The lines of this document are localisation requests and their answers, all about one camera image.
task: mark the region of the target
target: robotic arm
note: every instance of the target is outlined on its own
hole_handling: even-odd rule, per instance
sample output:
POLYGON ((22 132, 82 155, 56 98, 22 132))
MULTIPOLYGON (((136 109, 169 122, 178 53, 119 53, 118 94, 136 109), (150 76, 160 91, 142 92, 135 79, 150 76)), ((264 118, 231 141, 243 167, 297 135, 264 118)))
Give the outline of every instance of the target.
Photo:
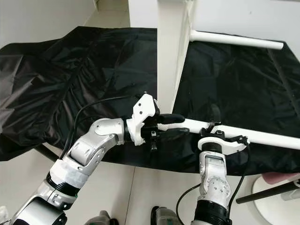
POLYGON ((159 130, 172 134, 175 129, 200 134, 198 148, 201 150, 199 167, 202 183, 192 225, 231 224, 228 216, 231 189, 226 179, 224 154, 243 150, 249 140, 300 148, 298 138, 215 126, 187 120, 180 115, 161 115, 153 97, 144 94, 133 107, 132 118, 95 121, 88 133, 81 136, 66 155, 55 162, 46 179, 13 216, 10 225, 64 225, 67 221, 64 211, 71 208, 79 190, 109 149, 132 141, 135 145, 150 143, 151 150, 156 150, 159 130))

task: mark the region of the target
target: white wall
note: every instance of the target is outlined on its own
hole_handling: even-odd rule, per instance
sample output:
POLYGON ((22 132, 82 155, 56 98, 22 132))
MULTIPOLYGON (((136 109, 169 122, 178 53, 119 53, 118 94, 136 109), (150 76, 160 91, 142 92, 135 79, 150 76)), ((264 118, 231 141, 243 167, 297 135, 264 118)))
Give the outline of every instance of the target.
MULTIPOLYGON (((129 0, 131 27, 157 27, 157 0, 129 0)), ((198 0, 194 29, 286 41, 300 59, 300 2, 198 0)))
POLYGON ((60 38, 94 10, 93 0, 0 0, 0 48, 60 38))

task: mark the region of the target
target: black cloth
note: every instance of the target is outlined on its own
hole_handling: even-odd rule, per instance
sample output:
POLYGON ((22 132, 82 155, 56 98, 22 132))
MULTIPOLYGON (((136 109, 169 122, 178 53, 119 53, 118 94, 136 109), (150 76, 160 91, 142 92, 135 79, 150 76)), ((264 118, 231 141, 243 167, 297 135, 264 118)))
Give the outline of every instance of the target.
MULTIPOLYGON (((63 148, 81 107, 101 98, 131 95, 84 111, 76 137, 98 117, 131 117, 135 95, 156 97, 155 29, 77 27, 42 43, 10 44, 0 50, 0 160, 48 142, 63 148)), ((300 137, 300 64, 285 44, 275 51, 192 42, 174 106, 189 119, 209 120, 216 104, 222 123, 300 137)), ((104 161, 197 173, 197 135, 162 143, 116 146, 104 161)), ((300 172, 300 151, 251 144, 248 174, 300 172)), ((229 175, 240 175, 247 152, 226 157, 229 175)))

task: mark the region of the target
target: pink object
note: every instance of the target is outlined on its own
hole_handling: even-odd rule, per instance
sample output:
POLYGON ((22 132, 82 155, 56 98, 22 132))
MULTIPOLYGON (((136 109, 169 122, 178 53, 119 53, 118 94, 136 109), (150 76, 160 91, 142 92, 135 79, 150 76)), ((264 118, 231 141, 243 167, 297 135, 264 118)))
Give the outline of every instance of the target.
POLYGON ((265 182, 268 184, 276 184, 278 182, 289 179, 299 173, 280 173, 280 172, 267 172, 262 175, 265 182))

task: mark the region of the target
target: black tarp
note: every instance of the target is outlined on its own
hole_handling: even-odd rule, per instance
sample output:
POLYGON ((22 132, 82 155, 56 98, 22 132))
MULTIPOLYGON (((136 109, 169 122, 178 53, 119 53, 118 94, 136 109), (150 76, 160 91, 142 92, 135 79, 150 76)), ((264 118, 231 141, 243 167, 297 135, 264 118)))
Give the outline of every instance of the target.
MULTIPOLYGON (((79 109, 101 98, 141 94, 156 97, 155 29, 77 27, 42 43, 10 44, 0 50, 0 160, 48 142, 63 148, 79 109)), ((275 51, 192 42, 174 113, 206 121, 216 104, 222 123, 300 137, 300 64, 285 44, 275 51)), ((84 117, 130 117, 136 98, 101 103, 84 117)), ((83 121, 77 136, 91 120, 83 121)), ((198 172, 197 135, 165 142, 150 154, 132 144, 111 149, 104 160, 128 165, 198 172)), ((300 172, 300 151, 251 144, 248 174, 300 172)), ((227 158, 230 175, 243 172, 247 153, 227 158)))

